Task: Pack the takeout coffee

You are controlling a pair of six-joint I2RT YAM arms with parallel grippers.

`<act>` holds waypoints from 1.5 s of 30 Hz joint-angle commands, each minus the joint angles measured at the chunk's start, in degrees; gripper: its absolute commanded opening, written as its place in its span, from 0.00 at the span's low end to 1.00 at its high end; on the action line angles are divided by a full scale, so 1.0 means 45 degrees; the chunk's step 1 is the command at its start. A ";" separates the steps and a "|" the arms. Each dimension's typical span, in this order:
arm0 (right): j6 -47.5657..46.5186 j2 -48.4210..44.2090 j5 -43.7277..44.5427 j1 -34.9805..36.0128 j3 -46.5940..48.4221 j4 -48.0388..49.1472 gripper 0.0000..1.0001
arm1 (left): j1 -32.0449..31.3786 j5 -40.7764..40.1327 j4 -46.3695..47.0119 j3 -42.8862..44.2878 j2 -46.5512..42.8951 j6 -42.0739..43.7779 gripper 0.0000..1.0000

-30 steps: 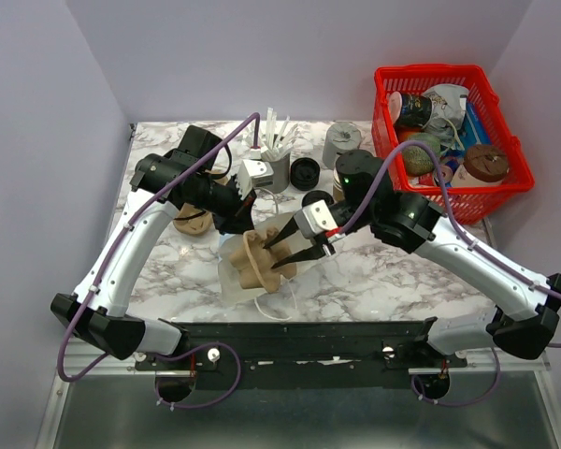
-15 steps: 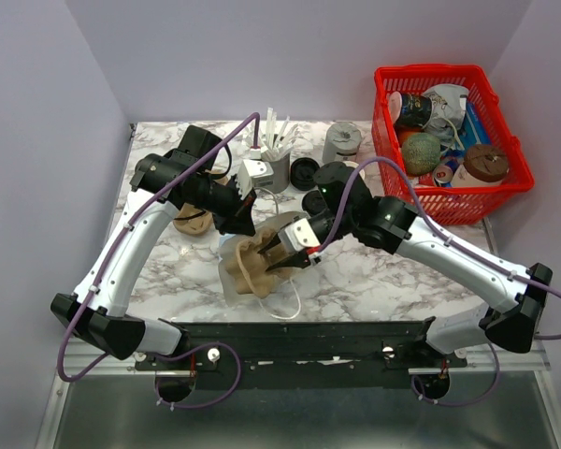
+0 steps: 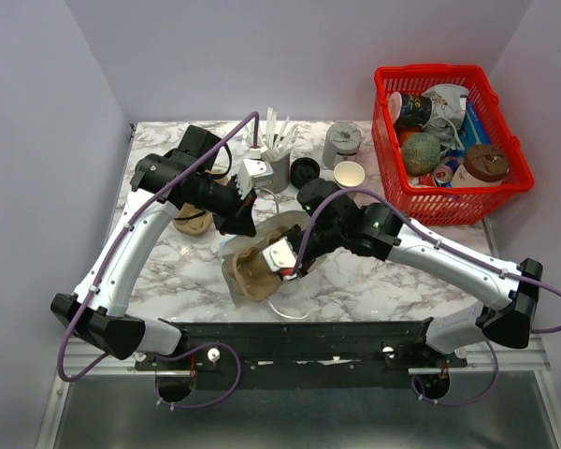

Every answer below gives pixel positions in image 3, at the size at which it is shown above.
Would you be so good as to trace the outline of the blue paper bag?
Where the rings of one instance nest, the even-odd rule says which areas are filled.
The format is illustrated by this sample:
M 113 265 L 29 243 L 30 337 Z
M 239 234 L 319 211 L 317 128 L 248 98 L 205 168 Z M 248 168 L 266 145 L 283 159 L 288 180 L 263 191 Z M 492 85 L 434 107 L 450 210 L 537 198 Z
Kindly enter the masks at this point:
M 233 304 L 237 307 L 263 304 L 269 311 L 276 313 L 279 317 L 302 321 L 309 317 L 314 289 L 308 285 L 309 278 L 299 278 L 289 282 L 281 281 L 280 288 L 273 295 L 262 302 L 250 302 L 238 289 L 237 281 L 231 273 L 231 262 L 234 254 L 240 249 L 257 243 L 270 231 L 279 226 L 287 226 L 289 230 L 297 225 L 305 228 L 309 223 L 309 216 L 304 211 L 289 210 L 275 217 L 267 218 L 256 226 L 256 236 L 253 238 L 235 236 L 222 245 L 220 249 L 223 278 L 227 283 Z

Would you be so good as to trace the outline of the brown cardboard cup carrier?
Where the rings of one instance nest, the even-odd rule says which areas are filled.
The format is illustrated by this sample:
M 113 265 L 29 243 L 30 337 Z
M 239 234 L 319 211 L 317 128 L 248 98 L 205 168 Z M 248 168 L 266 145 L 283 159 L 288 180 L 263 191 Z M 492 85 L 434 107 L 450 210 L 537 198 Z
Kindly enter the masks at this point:
M 252 243 L 234 254 L 231 273 L 237 281 L 239 292 L 250 302 L 262 302 L 281 287 L 281 277 L 269 270 L 261 251 L 278 241 L 288 231 L 289 227 L 279 226 L 257 243 Z

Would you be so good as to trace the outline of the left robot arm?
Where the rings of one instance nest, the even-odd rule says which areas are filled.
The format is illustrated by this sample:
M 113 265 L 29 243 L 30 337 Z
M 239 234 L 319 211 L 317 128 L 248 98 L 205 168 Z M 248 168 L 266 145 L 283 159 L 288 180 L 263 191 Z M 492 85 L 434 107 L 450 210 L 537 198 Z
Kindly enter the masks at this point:
M 118 359 L 135 352 L 156 353 L 168 369 L 187 362 L 189 348 L 177 327 L 133 317 L 127 310 L 152 248 L 184 205 L 211 213 L 221 234 L 254 236 L 254 190 L 236 177 L 221 184 L 211 173 L 219 150 L 231 138 L 191 125 L 178 147 L 137 163 L 120 221 L 106 247 L 74 291 L 56 295 L 50 304 L 67 339 L 77 337 Z

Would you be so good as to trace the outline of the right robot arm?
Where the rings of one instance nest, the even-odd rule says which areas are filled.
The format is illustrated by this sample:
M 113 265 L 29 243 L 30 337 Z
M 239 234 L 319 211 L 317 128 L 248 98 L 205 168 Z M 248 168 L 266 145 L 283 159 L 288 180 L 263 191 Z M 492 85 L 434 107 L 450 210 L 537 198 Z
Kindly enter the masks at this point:
M 445 239 L 381 202 L 359 207 L 332 181 L 316 178 L 296 199 L 310 225 L 289 240 L 302 268 L 344 248 L 362 257 L 416 268 L 476 298 L 476 303 L 431 319 L 411 344 L 413 359 L 430 367 L 445 354 L 488 340 L 511 349 L 527 347 L 539 300 L 543 266 L 478 253 Z

